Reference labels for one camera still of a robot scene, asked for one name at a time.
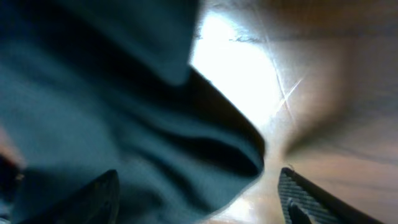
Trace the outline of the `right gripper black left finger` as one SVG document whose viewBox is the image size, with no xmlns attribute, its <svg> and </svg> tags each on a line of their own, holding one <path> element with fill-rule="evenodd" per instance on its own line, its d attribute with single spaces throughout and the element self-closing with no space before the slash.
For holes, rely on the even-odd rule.
<svg viewBox="0 0 398 224">
<path fill-rule="evenodd" d="M 115 224 L 119 193 L 118 173 L 108 170 L 70 197 L 20 224 Z"/>
</svg>

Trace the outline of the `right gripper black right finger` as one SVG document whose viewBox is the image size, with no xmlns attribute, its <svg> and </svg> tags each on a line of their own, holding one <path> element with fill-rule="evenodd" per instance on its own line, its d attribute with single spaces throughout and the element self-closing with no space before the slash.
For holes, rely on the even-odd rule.
<svg viewBox="0 0 398 224">
<path fill-rule="evenodd" d="M 288 224 L 381 224 L 288 167 L 281 169 L 278 194 Z"/>
</svg>

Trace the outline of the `black pants with red waistband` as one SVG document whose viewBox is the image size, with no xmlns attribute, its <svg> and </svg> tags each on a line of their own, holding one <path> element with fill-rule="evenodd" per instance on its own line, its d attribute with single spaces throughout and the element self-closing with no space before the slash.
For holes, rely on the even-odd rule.
<svg viewBox="0 0 398 224">
<path fill-rule="evenodd" d="M 114 169 L 119 223 L 195 223 L 264 169 L 256 130 L 188 64 L 198 1 L 1 2 L 1 127 L 23 221 Z"/>
</svg>

